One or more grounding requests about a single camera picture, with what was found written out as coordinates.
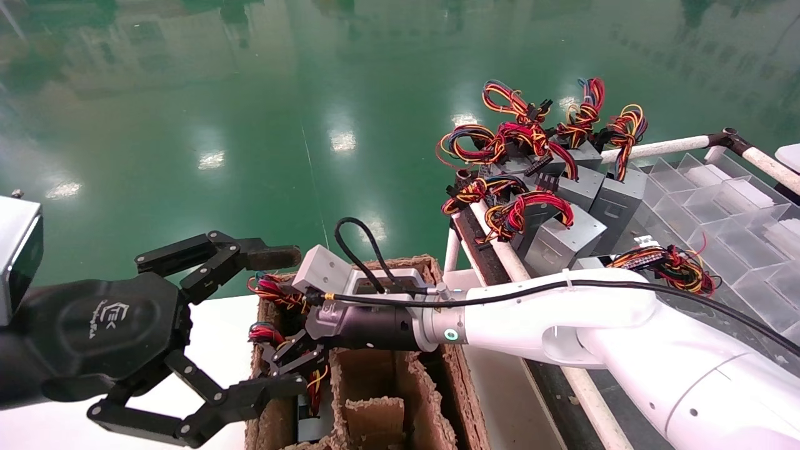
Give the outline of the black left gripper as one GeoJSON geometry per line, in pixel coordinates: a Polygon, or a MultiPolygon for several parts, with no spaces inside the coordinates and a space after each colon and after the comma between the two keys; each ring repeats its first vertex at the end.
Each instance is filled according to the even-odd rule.
{"type": "Polygon", "coordinates": [[[189,448],[202,447],[228,424],[259,419],[273,399],[305,393],[305,379],[260,377],[223,389],[177,350],[189,342],[187,302],[200,304],[240,271],[293,268],[302,256],[297,246],[211,231],[136,256],[140,274],[132,279],[32,289],[16,313],[16,402],[70,403],[109,393],[87,410],[90,421],[189,448]],[[163,279],[188,269],[181,291],[163,279]],[[181,419],[126,405],[171,371],[203,399],[195,413],[181,419]]]}

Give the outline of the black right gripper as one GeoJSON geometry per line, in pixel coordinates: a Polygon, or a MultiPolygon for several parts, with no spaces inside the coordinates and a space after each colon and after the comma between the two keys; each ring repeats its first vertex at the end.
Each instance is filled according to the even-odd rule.
{"type": "Polygon", "coordinates": [[[286,336],[255,358],[255,376],[298,376],[315,383],[328,373],[328,349],[417,351],[413,317],[405,307],[326,302],[313,307],[305,330],[286,336]]]}

